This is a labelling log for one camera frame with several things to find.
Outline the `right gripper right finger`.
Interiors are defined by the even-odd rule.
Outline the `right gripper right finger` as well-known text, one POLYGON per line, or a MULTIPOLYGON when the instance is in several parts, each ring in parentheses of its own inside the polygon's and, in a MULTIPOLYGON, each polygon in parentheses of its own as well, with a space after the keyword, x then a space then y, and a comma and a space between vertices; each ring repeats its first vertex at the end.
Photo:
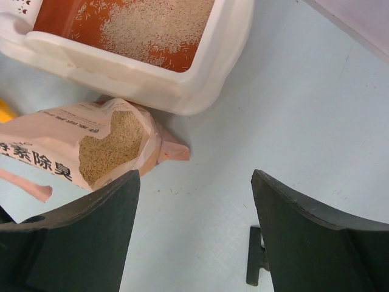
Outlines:
POLYGON ((275 291, 387 291, 388 225, 304 195, 264 171, 252 192, 275 291))

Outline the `yellow plastic litter scoop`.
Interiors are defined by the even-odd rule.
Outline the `yellow plastic litter scoop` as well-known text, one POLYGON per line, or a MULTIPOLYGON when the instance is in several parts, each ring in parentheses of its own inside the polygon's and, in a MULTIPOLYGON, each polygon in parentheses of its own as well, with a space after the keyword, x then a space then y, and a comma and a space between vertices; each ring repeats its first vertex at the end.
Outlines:
POLYGON ((14 110, 9 107, 7 103, 3 100, 0 100, 0 123, 6 123, 13 119, 16 119, 18 115, 14 112, 14 110))

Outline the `tan cat litter granules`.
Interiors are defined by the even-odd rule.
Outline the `tan cat litter granules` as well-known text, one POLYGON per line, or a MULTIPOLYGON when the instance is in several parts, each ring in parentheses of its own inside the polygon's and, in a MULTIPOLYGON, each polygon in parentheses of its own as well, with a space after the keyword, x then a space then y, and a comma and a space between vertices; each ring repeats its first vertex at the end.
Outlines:
POLYGON ((189 70, 213 1, 81 1, 69 38, 174 72, 189 70))

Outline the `white orange litter box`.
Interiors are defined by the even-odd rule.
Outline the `white orange litter box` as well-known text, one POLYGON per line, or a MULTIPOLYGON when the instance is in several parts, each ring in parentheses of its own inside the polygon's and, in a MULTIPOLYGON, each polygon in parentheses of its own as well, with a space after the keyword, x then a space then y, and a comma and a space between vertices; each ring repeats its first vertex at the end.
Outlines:
POLYGON ((216 1, 190 68, 178 73, 33 30, 41 1, 1 2, 1 52, 113 97, 178 115, 218 98, 246 44, 253 1, 216 1))

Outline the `black bag sealing clip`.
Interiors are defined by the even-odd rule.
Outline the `black bag sealing clip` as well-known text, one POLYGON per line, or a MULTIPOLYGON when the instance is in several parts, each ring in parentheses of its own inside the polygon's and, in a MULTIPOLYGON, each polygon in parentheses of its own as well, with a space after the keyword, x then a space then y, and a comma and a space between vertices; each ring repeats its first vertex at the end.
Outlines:
POLYGON ((246 284, 257 287, 261 269, 270 271, 266 250, 263 245, 263 236, 260 227, 251 226, 247 256, 246 284))

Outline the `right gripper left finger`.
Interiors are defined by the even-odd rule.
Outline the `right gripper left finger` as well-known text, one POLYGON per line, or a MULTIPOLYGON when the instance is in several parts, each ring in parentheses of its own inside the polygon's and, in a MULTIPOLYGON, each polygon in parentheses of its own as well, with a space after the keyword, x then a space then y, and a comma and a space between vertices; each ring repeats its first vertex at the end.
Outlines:
POLYGON ((19 224, 2 211, 1 290, 118 291, 139 193, 130 171, 19 224))

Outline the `pink cat litter bag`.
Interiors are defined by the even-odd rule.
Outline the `pink cat litter bag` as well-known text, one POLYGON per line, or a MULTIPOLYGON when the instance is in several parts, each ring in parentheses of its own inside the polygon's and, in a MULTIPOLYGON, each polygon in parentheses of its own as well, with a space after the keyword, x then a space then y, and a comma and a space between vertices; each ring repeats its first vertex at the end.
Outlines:
POLYGON ((45 109, 1 125, 1 154, 89 191, 190 151, 139 105, 113 98, 45 109))

